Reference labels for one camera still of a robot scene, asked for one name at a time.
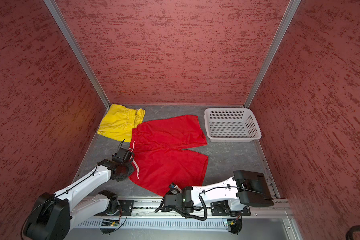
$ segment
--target yellow shorts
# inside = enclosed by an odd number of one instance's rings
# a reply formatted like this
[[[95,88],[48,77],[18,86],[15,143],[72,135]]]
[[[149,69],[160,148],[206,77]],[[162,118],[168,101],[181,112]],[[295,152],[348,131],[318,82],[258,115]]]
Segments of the yellow shorts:
[[[121,105],[112,104],[108,113],[100,123],[97,134],[115,139],[117,141],[130,142],[132,128],[136,128],[143,122],[145,110],[129,109]]]

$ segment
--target white drawstring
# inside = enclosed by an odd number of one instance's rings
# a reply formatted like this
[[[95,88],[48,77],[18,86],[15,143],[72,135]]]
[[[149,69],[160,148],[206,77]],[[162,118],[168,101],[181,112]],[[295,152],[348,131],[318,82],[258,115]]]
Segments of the white drawstring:
[[[128,151],[133,152],[133,149],[134,149],[134,148],[135,148],[135,141],[133,142],[132,148],[129,148]],[[139,179],[139,171],[140,171],[139,166],[137,165],[137,163],[135,162],[135,160],[133,160],[132,162],[133,162],[133,163],[135,164],[135,166],[136,166],[137,179],[140,181],[140,179]]]

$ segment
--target white plastic basket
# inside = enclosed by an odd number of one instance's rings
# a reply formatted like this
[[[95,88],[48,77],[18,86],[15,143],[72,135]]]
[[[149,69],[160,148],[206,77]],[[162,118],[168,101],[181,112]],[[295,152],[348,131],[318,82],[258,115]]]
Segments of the white plastic basket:
[[[212,142],[250,142],[261,138],[256,118],[247,108],[208,108],[204,121]]]

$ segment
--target shorts leg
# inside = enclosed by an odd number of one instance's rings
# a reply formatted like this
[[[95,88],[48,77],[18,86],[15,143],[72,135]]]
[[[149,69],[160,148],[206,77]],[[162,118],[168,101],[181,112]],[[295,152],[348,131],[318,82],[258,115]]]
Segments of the shorts leg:
[[[208,156],[190,150],[157,149],[135,153],[140,168],[129,179],[135,184],[164,196],[173,182],[181,189],[201,186],[208,165]]]

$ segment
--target red shorts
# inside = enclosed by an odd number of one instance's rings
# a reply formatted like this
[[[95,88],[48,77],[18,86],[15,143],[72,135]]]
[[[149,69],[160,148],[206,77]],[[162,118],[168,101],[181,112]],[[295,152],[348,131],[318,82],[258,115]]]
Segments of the red shorts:
[[[139,179],[137,171],[129,179],[161,196],[168,192],[172,182],[180,189],[201,186],[208,156],[183,149],[205,145],[207,141],[197,116],[143,122],[132,129],[130,143],[140,169]]]

